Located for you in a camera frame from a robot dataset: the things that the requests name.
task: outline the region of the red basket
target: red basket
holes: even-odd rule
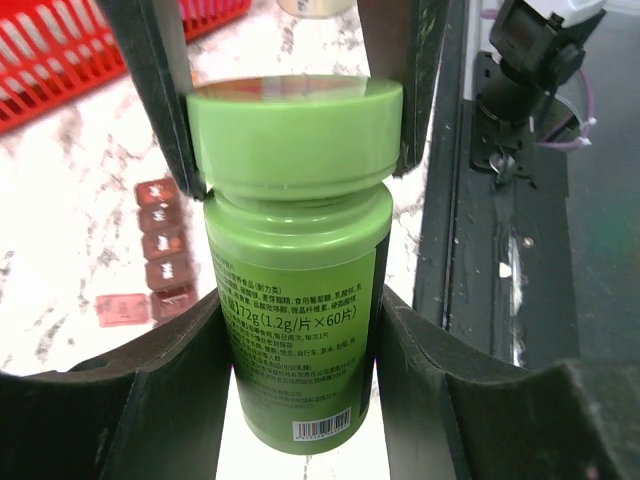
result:
[[[251,6],[178,1],[187,41]],[[126,71],[94,0],[0,0],[0,135]]]

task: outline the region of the supplement bottle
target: supplement bottle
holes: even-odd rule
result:
[[[331,450],[369,406],[402,87],[254,78],[187,105],[247,424],[286,453]]]
[[[290,15],[301,18],[327,18],[344,13],[356,0],[277,0]]]

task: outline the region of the marble surface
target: marble surface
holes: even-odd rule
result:
[[[288,73],[368,74],[358,13],[300,20],[275,0],[190,45],[200,82]],[[147,293],[134,186],[168,173],[129,78],[0,137],[0,370],[65,371],[151,327],[98,326],[95,297]],[[402,180],[394,200],[387,284],[412,301],[426,160]],[[201,206],[187,202],[204,296],[215,287]],[[218,478],[389,478],[380,402],[347,444],[292,457],[262,445],[242,419],[232,381]],[[255,461],[238,461],[238,449]]]

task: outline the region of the black metal frame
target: black metal frame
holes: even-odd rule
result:
[[[443,45],[413,306],[481,352],[546,368],[579,356],[567,158],[534,146],[524,160],[535,165],[531,178],[526,172],[505,187],[495,185],[493,172],[477,169],[476,106],[463,98],[467,5],[452,7]],[[486,61],[485,52],[475,60]],[[528,279],[526,301],[515,315],[511,278],[498,271],[500,263],[511,264],[509,250],[517,252]]]
[[[425,321],[389,289],[376,345],[393,480],[640,473],[638,365],[563,362],[531,374]],[[68,373],[0,374],[0,478],[211,480],[230,372],[213,291]]]
[[[394,175],[422,161],[447,13],[455,0],[358,0],[372,77],[404,85],[401,151]]]

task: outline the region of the purple cable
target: purple cable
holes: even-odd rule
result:
[[[484,20],[495,20],[498,16],[498,10],[495,8],[485,8],[480,12],[480,18]],[[584,69],[580,68],[578,70],[578,75],[580,76],[580,80],[582,81],[582,85],[584,86],[584,90],[587,96],[587,119],[581,126],[580,136],[571,142],[547,142],[555,133],[562,130],[564,125],[567,123],[568,119],[573,117],[573,114],[569,116],[567,119],[564,119],[562,122],[558,123],[554,126],[549,133],[547,133],[541,142],[538,143],[541,147],[552,148],[554,150],[560,150],[563,152],[570,152],[572,150],[576,150],[578,148],[584,147],[586,145],[590,145],[589,134],[595,125],[595,115],[596,115],[596,101],[595,94],[593,91],[593,85],[591,84],[591,80],[585,73]]]

